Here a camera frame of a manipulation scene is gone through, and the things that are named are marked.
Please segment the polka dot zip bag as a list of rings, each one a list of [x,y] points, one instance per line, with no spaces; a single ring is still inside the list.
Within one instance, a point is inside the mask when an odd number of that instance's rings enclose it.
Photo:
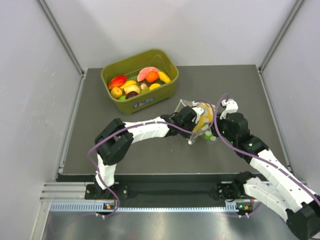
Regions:
[[[188,101],[180,99],[179,103],[175,109],[176,112],[179,112],[183,107],[189,106],[197,113],[195,118],[195,127],[192,129],[194,133],[203,132],[202,134],[192,134],[188,138],[188,144],[193,145],[198,137],[202,137],[205,141],[215,142],[217,138],[213,135],[212,130],[209,129],[210,124],[213,121],[214,113],[216,112],[216,106],[209,103],[197,102],[197,101]]]

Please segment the fake red mango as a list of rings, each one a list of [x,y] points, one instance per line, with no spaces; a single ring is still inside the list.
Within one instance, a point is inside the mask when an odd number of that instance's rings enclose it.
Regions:
[[[125,82],[127,81],[126,75],[118,75],[115,76],[109,83],[108,83],[108,89],[112,90],[113,88],[121,87]]]

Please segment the fake green fruit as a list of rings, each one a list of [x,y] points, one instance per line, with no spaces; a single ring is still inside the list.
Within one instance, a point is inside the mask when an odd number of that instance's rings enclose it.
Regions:
[[[209,142],[214,142],[217,139],[211,131],[206,131],[205,133],[203,133],[202,138]]]

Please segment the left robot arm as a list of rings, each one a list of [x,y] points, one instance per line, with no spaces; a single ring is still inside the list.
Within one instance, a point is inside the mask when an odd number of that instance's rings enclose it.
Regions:
[[[95,146],[88,152],[97,154],[95,187],[102,198],[109,198],[114,191],[115,170],[134,143],[153,138],[181,135],[189,138],[199,123],[204,110],[198,106],[185,106],[179,112],[163,114],[140,122],[123,122],[116,118],[96,137]]]

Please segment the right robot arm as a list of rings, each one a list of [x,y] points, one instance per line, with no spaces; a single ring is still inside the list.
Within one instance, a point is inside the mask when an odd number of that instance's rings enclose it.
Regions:
[[[253,197],[285,221],[300,240],[320,233],[320,196],[305,186],[275,157],[271,149],[248,129],[248,121],[239,112],[215,113],[213,133],[268,181],[262,182],[243,173],[233,185],[239,198]]]

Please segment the fake yellow pepper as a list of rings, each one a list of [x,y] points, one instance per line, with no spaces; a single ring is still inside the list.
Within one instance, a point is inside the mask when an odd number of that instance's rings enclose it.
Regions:
[[[153,83],[152,85],[150,85],[149,90],[151,91],[151,90],[154,90],[154,89],[161,87],[161,86],[162,85],[159,83]]]

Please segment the fake banana in tub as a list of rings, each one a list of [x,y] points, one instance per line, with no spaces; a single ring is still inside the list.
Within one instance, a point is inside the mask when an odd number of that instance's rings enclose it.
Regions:
[[[172,81],[171,78],[163,71],[159,71],[157,74],[159,80],[165,84],[170,83]]]

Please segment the fake mushroom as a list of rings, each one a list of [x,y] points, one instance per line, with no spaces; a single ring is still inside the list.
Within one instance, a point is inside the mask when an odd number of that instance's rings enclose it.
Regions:
[[[140,89],[141,90],[144,90],[144,89],[146,89],[148,86],[147,86],[147,84],[145,84],[145,83],[142,83],[141,85],[140,85]]]

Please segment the fake dark red plum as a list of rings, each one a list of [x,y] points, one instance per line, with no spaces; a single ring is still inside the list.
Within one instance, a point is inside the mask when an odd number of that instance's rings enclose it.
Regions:
[[[136,92],[136,91],[130,91],[130,92],[128,92],[128,93],[126,94],[125,99],[127,100],[127,99],[133,98],[133,97],[138,96],[138,95],[139,95],[138,92]]]

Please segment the fake watermelon slice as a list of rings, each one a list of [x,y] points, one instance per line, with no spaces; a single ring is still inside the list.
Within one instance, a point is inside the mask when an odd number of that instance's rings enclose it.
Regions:
[[[143,68],[142,70],[139,71],[138,75],[137,75],[137,81],[138,82],[142,82],[143,80],[145,80],[146,75],[150,72],[150,71],[156,71],[159,72],[160,70],[156,67],[153,66],[148,66]]]

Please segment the fake yellow pear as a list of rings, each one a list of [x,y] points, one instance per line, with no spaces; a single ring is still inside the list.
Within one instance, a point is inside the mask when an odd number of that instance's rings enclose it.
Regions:
[[[128,95],[130,92],[136,92],[138,95],[141,93],[140,87],[136,84],[126,86],[123,90],[126,95]]]

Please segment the fake small banana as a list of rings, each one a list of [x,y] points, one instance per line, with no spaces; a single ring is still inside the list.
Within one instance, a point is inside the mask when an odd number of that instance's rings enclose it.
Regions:
[[[135,80],[127,80],[123,85],[121,85],[119,88],[120,89],[124,89],[128,86],[131,86],[131,85],[137,85],[138,83],[135,81]]]

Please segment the fake lime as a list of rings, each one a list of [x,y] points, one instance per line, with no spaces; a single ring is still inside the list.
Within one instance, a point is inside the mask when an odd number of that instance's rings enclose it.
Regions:
[[[126,100],[126,96],[123,95],[123,96],[121,96],[118,100],[119,100],[119,101],[124,101],[124,100]]]

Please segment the fake orange persimmon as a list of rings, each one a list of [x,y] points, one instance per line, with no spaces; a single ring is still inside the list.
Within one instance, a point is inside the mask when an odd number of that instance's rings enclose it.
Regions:
[[[114,99],[119,99],[123,95],[123,90],[116,86],[110,90],[110,94]]]

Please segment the olive green plastic tub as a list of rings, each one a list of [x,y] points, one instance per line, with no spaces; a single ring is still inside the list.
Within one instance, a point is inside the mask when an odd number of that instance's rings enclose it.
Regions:
[[[150,49],[103,68],[101,79],[111,100],[132,114],[173,96],[178,68],[160,49]]]

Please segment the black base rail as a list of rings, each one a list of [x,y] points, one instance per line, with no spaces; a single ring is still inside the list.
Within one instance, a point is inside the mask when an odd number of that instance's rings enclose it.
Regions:
[[[117,174],[110,190],[102,189],[95,180],[88,184],[86,200],[111,200],[116,194],[122,205],[134,200],[163,205],[191,202],[209,205],[226,200],[244,199],[239,183],[244,177],[266,178],[248,171],[232,174]]]

